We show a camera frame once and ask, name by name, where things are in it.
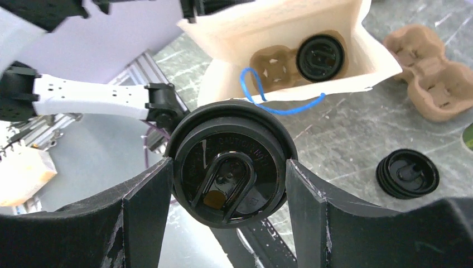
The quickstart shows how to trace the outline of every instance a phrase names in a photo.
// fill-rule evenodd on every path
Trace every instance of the white paper bag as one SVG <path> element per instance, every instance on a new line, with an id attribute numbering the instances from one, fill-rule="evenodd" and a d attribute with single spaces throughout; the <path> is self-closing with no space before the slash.
<path id="1" fill-rule="evenodd" d="M 240 74 L 255 52 L 282 45 L 296 49 L 304 39 L 337 32 L 344 40 L 346 71 L 326 82 L 265 92 L 268 101 L 303 101 L 321 93 L 362 92 L 402 71 L 388 50 L 361 25 L 371 0 L 256 0 L 178 25 L 212 58 L 200 85 L 197 104 L 244 98 Z M 262 99 L 251 74 L 247 88 Z"/>
<path id="2" fill-rule="evenodd" d="M 16 147 L 0 162 L 0 207 L 23 204 L 56 174 L 48 152 Z"/>

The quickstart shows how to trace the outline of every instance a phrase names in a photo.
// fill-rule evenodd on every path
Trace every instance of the cardboard cup holder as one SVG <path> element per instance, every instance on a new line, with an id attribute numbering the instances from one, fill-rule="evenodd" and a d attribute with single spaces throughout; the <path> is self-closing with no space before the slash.
<path id="1" fill-rule="evenodd" d="M 346 42 L 336 31 L 312 35 L 291 49 L 276 45 L 258 50 L 250 67 L 259 75 L 264 92 L 341 78 L 347 71 Z M 258 88 L 256 78 L 253 84 Z"/>
<path id="2" fill-rule="evenodd" d="M 408 25 L 388 35 L 383 45 L 403 72 L 408 96 L 426 119 L 447 121 L 473 107 L 473 71 L 445 57 L 445 45 L 423 25 Z"/>

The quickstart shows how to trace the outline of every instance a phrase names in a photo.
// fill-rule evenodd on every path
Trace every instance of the purple wire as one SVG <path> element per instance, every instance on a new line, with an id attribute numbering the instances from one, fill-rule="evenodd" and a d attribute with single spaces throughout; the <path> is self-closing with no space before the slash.
<path id="1" fill-rule="evenodd" d="M 160 128 L 158 128 L 157 126 L 155 126 L 154 124 L 152 123 L 149 123 L 147 121 L 143 121 L 145 124 L 147 124 L 149 126 L 148 130 L 146 131 L 146 134 L 144 135 L 144 138 L 143 138 L 143 148 L 144 148 L 144 166 L 146 167 L 146 169 L 149 169 L 149 155 L 148 155 L 148 147 L 147 147 L 147 144 L 148 144 L 148 135 L 151 134 L 151 132 L 153 130 L 159 132 L 161 135 L 163 135 L 163 137 L 169 141 L 169 134 L 165 131 L 165 130 L 162 130 Z M 174 200 L 171 200 L 170 201 L 170 204 L 175 204 L 177 203 L 177 200 L 174 199 Z"/>
<path id="2" fill-rule="evenodd" d="M 148 126 L 154 128 L 157 132 L 159 132 L 159 134 L 163 135 L 163 137 L 166 138 L 167 140 L 169 140 L 171 138 L 171 136 L 169 136 L 169 134 L 165 130 L 157 127 L 155 124 L 149 123 L 148 121 L 145 121 L 145 120 L 142 120 L 142 122 L 147 124 Z"/>
<path id="3" fill-rule="evenodd" d="M 146 169 L 149 169 L 149 156 L 148 156 L 148 147 L 146 144 L 148 144 L 148 135 L 154 130 L 153 127 L 149 127 L 148 130 L 146 131 L 146 134 L 144 135 L 143 139 L 143 148 L 144 148 L 144 167 Z"/>

